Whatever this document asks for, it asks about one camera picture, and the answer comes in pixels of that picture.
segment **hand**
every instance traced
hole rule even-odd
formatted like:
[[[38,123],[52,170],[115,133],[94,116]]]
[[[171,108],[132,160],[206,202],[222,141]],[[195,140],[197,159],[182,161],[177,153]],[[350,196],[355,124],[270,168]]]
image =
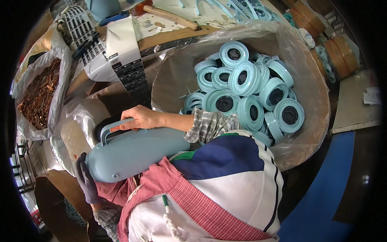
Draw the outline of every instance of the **hand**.
[[[97,186],[85,164],[85,159],[86,153],[83,152],[76,162],[75,174],[77,175],[78,183],[85,194],[87,203],[101,204],[102,199],[98,196]]]
[[[121,120],[127,118],[133,118],[134,120],[128,121],[120,126],[121,130],[138,130],[140,129],[152,129],[157,127],[163,127],[164,113],[153,111],[142,105],[137,105],[134,108],[125,110],[121,114]]]

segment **wooden hammer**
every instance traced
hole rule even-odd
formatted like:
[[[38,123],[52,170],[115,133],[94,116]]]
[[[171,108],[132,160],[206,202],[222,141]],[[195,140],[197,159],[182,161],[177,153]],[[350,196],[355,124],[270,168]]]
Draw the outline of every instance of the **wooden hammer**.
[[[134,16],[142,15],[146,12],[152,13],[154,15],[157,15],[159,17],[162,17],[164,19],[169,19],[173,22],[176,22],[178,24],[181,24],[185,27],[188,27],[193,30],[199,30],[201,29],[200,26],[192,22],[191,20],[188,20],[186,18],[183,18],[182,16],[173,14],[171,12],[165,11],[163,9],[158,9],[152,6],[153,2],[152,0],[145,0],[139,4],[137,4],[133,9],[130,10],[131,14]]]

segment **black wheel center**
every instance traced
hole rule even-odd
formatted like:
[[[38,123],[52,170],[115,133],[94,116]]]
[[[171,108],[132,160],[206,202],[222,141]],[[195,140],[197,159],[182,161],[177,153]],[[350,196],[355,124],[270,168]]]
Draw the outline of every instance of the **black wheel center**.
[[[227,112],[233,108],[234,101],[230,96],[223,96],[216,101],[215,106],[219,111]]]
[[[295,124],[298,120],[298,112],[293,106],[287,106],[282,111],[282,119],[287,124]]]
[[[228,82],[228,77],[230,76],[229,73],[221,73],[219,75],[219,79],[223,82]]]
[[[271,105],[276,105],[279,101],[281,101],[284,96],[284,91],[279,88],[274,89],[269,95],[269,101]]]
[[[273,69],[269,68],[269,72],[270,72],[270,76],[271,76],[270,78],[272,78],[272,77],[278,77],[279,79],[283,80],[283,79],[281,78],[281,76],[278,75],[278,73],[276,73]]]
[[[221,59],[217,59],[215,61],[216,61],[216,65],[217,65],[218,68],[223,66],[223,62],[222,62]]]
[[[257,109],[257,107],[255,105],[252,105],[250,107],[250,118],[253,121],[256,121],[257,118],[258,118],[258,109]]]
[[[206,74],[204,74],[204,79],[205,79],[206,81],[212,82],[212,77],[211,77],[211,75],[212,75],[212,72],[207,72]]]
[[[228,58],[230,58],[231,60],[239,60],[241,58],[241,53],[239,50],[235,49],[235,48],[232,48],[232,49],[229,49],[228,52],[227,52],[227,56]]]
[[[247,71],[242,71],[238,76],[238,84],[242,85],[247,79]]]

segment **plastic handle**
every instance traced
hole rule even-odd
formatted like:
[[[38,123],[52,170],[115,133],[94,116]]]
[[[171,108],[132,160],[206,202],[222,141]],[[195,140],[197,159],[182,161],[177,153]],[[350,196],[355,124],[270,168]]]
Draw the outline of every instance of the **plastic handle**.
[[[108,124],[106,125],[105,127],[102,128],[102,131],[101,131],[101,142],[102,142],[102,146],[105,146],[106,145],[106,137],[111,134],[111,133],[114,133],[118,130],[121,130],[120,129],[120,125],[121,124],[124,124],[128,121],[132,121],[134,120],[133,118],[127,118],[127,119],[123,119],[123,120],[120,120],[120,121],[117,121],[117,122],[114,122],[112,124]]]

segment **blue floor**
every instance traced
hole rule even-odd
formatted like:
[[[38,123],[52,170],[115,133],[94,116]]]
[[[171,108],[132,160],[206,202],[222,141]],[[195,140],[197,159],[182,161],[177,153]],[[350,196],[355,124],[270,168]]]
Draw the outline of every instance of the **blue floor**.
[[[335,134],[308,191],[281,223],[281,242],[343,241],[352,225],[332,221],[352,164],[354,131]]]

